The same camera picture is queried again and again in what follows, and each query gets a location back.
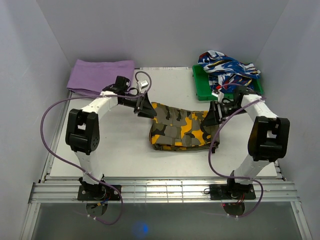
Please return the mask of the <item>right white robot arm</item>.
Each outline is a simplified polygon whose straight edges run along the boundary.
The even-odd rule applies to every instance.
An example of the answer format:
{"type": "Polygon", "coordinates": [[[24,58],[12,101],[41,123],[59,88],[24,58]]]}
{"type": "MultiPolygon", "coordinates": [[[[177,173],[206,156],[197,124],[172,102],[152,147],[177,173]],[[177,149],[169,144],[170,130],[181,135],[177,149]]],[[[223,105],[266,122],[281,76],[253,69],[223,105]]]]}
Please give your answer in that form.
{"type": "Polygon", "coordinates": [[[211,184],[211,200],[254,200],[253,183],[261,170],[285,157],[287,153],[290,121],[273,113],[265,99],[253,89],[236,85],[232,99],[227,99],[220,90],[214,90],[210,108],[203,124],[219,129],[232,117],[247,113],[253,121],[249,135],[248,154],[241,165],[226,177],[225,184],[211,184]]]}

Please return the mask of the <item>camouflage cargo trousers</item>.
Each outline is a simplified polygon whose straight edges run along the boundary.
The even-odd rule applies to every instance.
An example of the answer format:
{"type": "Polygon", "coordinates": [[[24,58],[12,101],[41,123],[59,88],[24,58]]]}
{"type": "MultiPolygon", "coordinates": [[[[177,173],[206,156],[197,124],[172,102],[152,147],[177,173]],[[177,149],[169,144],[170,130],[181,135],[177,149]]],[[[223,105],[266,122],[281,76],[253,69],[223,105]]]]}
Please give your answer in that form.
{"type": "Polygon", "coordinates": [[[219,125],[205,126],[207,111],[191,111],[153,102],[149,142],[154,150],[167,152],[202,151],[210,148],[219,125]]]}

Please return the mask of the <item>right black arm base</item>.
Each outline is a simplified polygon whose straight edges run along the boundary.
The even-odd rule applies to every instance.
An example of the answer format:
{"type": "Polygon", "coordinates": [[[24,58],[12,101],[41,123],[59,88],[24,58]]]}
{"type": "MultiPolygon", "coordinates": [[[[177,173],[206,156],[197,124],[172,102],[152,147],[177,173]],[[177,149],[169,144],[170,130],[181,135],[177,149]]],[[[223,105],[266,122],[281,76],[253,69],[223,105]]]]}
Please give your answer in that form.
{"type": "Polygon", "coordinates": [[[227,184],[210,184],[203,193],[211,200],[255,200],[256,194],[252,184],[229,186],[227,184]]]}

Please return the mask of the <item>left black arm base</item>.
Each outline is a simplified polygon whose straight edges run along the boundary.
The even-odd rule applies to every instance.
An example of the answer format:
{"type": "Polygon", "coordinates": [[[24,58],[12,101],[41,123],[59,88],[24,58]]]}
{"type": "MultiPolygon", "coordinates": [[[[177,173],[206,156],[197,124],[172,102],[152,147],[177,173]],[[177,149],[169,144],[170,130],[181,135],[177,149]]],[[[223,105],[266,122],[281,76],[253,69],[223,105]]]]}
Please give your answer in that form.
{"type": "Polygon", "coordinates": [[[101,196],[92,196],[85,188],[81,185],[78,189],[77,194],[78,201],[119,201],[120,195],[119,193],[110,187],[105,187],[103,194],[101,196]]]}

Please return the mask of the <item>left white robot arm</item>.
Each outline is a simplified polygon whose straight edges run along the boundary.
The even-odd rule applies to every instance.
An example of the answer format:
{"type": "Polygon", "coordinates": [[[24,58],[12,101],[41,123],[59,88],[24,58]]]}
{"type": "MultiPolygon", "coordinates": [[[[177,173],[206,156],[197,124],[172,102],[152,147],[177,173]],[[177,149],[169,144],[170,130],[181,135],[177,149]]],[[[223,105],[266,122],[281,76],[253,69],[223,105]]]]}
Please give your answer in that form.
{"type": "Polygon", "coordinates": [[[96,99],[81,109],[71,109],[68,114],[65,142],[79,160],[83,176],[79,182],[85,193],[95,200],[107,195],[108,187],[102,184],[104,174],[95,150],[100,143],[100,120],[112,108],[123,105],[133,108],[139,117],[153,119],[157,114],[149,101],[151,80],[136,80],[136,94],[130,93],[131,81],[117,76],[115,83],[102,89],[96,99]]]}

